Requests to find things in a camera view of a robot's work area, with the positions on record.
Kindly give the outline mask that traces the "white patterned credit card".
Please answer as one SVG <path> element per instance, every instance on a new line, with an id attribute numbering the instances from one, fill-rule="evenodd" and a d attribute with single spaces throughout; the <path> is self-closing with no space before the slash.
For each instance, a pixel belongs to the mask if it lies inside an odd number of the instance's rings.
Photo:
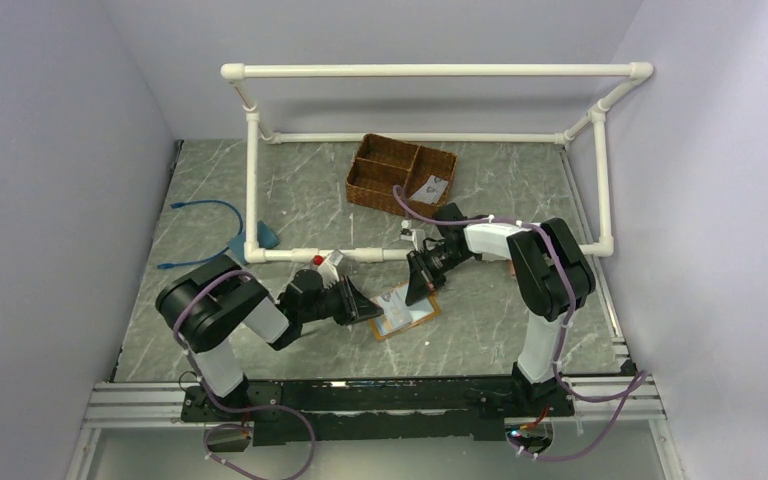
<path id="1" fill-rule="evenodd" d="M 425 183 L 409 197 L 409 199 L 429 205 L 436 204 L 442 199 L 448 186 L 448 180 L 431 175 L 427 178 Z"/>

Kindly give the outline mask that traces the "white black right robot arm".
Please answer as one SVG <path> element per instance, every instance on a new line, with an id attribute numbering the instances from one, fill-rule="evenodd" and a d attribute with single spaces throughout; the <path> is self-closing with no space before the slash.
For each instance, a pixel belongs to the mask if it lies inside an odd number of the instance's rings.
<path id="1" fill-rule="evenodd" d="M 558 386 L 560 354 L 571 317 L 596 286 L 567 222 L 555 217 L 525 225 L 491 215 L 468 218 L 454 203 L 439 208 L 429 222 L 442 237 L 407 255 L 405 304 L 411 306 L 438 291 L 446 283 L 446 273 L 469 259 L 494 256 L 510 261 L 532 314 L 512 373 L 518 382 L 511 388 L 511 401 L 524 415 L 538 413 Z"/>

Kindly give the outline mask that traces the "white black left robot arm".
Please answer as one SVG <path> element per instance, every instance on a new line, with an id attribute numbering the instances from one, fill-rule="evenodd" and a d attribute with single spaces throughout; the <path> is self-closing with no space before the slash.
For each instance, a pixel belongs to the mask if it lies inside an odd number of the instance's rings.
<path id="1" fill-rule="evenodd" d="M 298 270 L 274 297 L 226 255 L 165 287 L 155 309 L 209 391 L 208 407 L 224 420 L 239 417 L 248 403 L 249 379 L 230 342 L 238 327 L 278 351 L 298 340 L 307 323 L 332 319 L 348 326 L 383 314 L 349 277 L 325 274 L 319 265 Z"/>

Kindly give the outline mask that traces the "teal blue pouch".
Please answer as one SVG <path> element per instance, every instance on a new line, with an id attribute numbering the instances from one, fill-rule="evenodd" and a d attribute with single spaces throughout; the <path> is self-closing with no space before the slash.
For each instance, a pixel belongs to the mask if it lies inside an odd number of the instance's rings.
<path id="1" fill-rule="evenodd" d="M 231 254 L 241 263 L 246 264 L 244 244 L 246 240 L 245 230 L 232 237 L 227 246 Z M 280 244 L 280 239 L 272 228 L 263 221 L 257 223 L 257 242 L 261 248 L 274 249 Z"/>

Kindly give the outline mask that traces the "brown woven wicker basket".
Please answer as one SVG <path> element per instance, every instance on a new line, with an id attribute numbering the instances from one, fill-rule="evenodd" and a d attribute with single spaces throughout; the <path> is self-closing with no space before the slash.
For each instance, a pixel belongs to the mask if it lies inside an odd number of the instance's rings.
<path id="1" fill-rule="evenodd" d="M 346 197 L 355 205 L 402 215 L 405 210 L 393 194 L 393 188 L 399 186 L 403 201 L 413 211 L 430 216 L 447 202 L 456 165 L 457 156 L 451 152 L 369 133 L 351 163 Z M 410 200 L 431 175 L 449 181 L 442 199 L 432 205 Z"/>

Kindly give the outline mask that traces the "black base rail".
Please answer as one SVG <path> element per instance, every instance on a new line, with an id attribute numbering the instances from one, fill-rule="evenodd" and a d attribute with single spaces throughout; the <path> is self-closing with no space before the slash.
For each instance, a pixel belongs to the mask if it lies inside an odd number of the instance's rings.
<path id="1" fill-rule="evenodd" d="M 501 441 L 516 422 L 567 418 L 571 399 L 560 388 L 530 397 L 510 375 L 379 379 L 252 380 L 242 408 L 217 407 L 205 390 L 185 390 L 185 424 L 247 420 L 257 446 L 315 438 L 385 440 L 470 437 Z"/>

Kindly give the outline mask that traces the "aluminium extrusion frame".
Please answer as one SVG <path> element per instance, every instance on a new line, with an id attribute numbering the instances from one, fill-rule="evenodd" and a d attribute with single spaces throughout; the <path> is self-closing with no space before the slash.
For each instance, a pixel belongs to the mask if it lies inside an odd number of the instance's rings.
<path id="1" fill-rule="evenodd" d="M 395 440 L 469 436 L 495 441 L 509 430 L 548 430 L 571 423 L 645 421 L 664 474 L 683 479 L 660 394 L 647 380 L 626 401 L 594 403 L 562 395 L 551 406 L 519 405 L 506 377 L 418 379 L 260 380 L 251 384 L 245 412 L 215 410 L 196 383 L 100 383 L 90 396 L 67 476 L 88 476 L 107 429 L 194 428 L 228 424 L 251 429 L 256 444 Z"/>

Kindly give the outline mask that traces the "white PVC pipe frame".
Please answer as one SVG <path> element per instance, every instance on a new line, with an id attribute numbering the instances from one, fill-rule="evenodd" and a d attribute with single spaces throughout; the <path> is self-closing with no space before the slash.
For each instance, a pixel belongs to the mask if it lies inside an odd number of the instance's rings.
<path id="1" fill-rule="evenodd" d="M 240 97 L 246 115 L 246 197 L 243 215 L 245 259 L 252 264 L 304 262 L 325 255 L 321 248 L 264 249 L 257 242 L 258 147 L 269 144 L 309 142 L 358 142 L 359 133 L 284 134 L 263 126 L 257 103 L 246 91 L 246 82 L 257 78 L 398 78 L 398 77 L 618 77 L 621 82 L 596 101 L 572 126 L 556 133 L 452 133 L 394 132 L 392 138 L 419 142 L 552 143 L 568 146 L 586 127 L 591 127 L 596 155 L 599 236 L 582 245 L 584 254 L 609 257 L 614 253 L 606 123 L 610 109 L 636 87 L 646 82 L 655 68 L 649 62 L 624 64 L 337 64 L 337 65 L 247 65 L 225 63 L 222 78 Z"/>

